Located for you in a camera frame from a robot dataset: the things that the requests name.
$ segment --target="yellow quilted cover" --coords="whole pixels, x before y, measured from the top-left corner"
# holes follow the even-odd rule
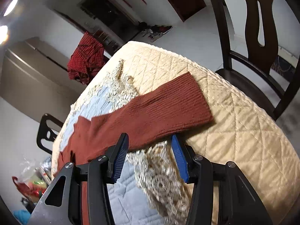
[[[300,161],[282,130],[266,112],[218,74],[181,55],[140,42],[123,46],[78,100],[101,82],[120,59],[124,59],[123,72],[133,76],[133,85],[140,95],[187,71],[192,74],[210,106],[214,123],[187,132],[187,144],[211,162],[234,161],[258,193],[274,224],[278,224],[299,195]],[[59,138],[60,134],[53,144],[54,171]],[[213,223],[217,220],[217,210],[214,206]]]

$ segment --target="metal bolt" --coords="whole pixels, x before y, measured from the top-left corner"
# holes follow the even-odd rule
[[[201,155],[195,155],[194,158],[195,158],[196,161],[202,161],[203,160],[203,156],[201,156]]]
[[[106,158],[107,158],[106,156],[103,156],[103,157],[99,158],[98,161],[105,161]]]
[[[234,168],[236,167],[236,164],[234,162],[228,162],[228,166]]]
[[[66,165],[64,166],[65,168],[71,168],[71,167],[73,167],[73,162],[68,162],[68,163],[66,163]]]

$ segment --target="blue gripper pad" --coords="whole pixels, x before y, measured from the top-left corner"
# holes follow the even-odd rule
[[[190,176],[188,174],[188,163],[187,163],[185,156],[182,152],[182,149],[180,147],[179,140],[177,139],[177,136],[175,134],[172,135],[171,146],[172,146],[172,150],[173,150],[173,153],[174,153],[174,156],[176,159],[180,177],[186,183],[190,178]]]
[[[123,165],[124,165],[124,162],[125,162],[125,157],[127,155],[128,147],[129,147],[129,137],[128,137],[128,135],[125,134],[125,136],[122,138],[122,140],[120,138],[119,141],[121,141],[121,146],[120,146],[118,155],[116,156],[116,159],[115,159],[114,165],[113,165],[112,180],[114,180],[114,182],[116,182],[117,179],[119,179],[121,177],[121,172],[122,172],[122,169],[123,169]]]

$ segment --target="ceiling light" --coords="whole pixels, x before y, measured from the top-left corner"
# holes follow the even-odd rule
[[[8,14],[14,9],[14,7],[15,7],[16,4],[17,4],[17,2],[18,2],[18,0],[13,0],[13,1],[9,4],[7,10],[5,11],[5,14],[3,15],[4,17],[5,17],[6,15],[8,15]]]
[[[2,44],[3,41],[7,40],[8,38],[7,31],[8,28],[6,25],[0,26],[0,45]]]

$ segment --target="tiled floor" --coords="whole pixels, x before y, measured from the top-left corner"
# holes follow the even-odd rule
[[[229,13],[226,14],[226,17],[227,23],[229,24],[228,29],[231,49],[247,57],[248,52],[245,41],[234,36]],[[141,35],[135,37],[134,40],[152,44],[181,54],[182,56],[185,56],[212,71],[216,71],[223,67],[218,29],[211,6],[200,10],[184,23],[174,26],[171,31],[163,35],[154,43],[151,43],[147,36],[142,37]],[[232,67],[260,88],[274,106],[278,104],[280,100],[279,97],[263,79],[235,60],[232,62]],[[283,77],[273,70],[271,70],[270,74],[279,82],[284,90],[287,88],[288,82]],[[297,131],[300,130],[299,117],[300,92],[298,92],[286,111],[276,122],[286,134],[298,155],[300,155],[300,132]]]

